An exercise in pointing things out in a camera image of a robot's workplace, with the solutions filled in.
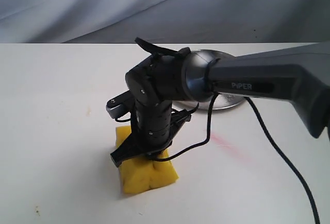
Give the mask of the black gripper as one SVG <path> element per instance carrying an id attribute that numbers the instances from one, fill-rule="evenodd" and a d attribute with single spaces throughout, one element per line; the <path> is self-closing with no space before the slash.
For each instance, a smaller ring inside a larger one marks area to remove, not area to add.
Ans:
<path id="1" fill-rule="evenodd" d="M 116 167 L 124 161 L 139 157 L 163 162 L 160 154 L 172 145 L 178 131 L 191 120 L 192 110 L 174 110 L 169 100 L 154 107 L 135 101 L 130 113 L 131 133 L 110 154 Z"/>

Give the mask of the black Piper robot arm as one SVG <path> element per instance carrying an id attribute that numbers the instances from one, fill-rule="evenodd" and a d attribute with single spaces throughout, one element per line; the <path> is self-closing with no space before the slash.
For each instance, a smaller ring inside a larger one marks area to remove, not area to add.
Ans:
<path id="1" fill-rule="evenodd" d="M 312 137 L 329 128 L 328 42 L 234 57 L 135 41 L 149 56 L 126 73 L 128 90 L 106 105 L 117 122 L 130 114 L 131 134 L 110 155 L 116 166 L 140 156 L 157 160 L 172 144 L 192 115 L 174 110 L 174 101 L 213 104 L 217 94 L 286 100 Z"/>

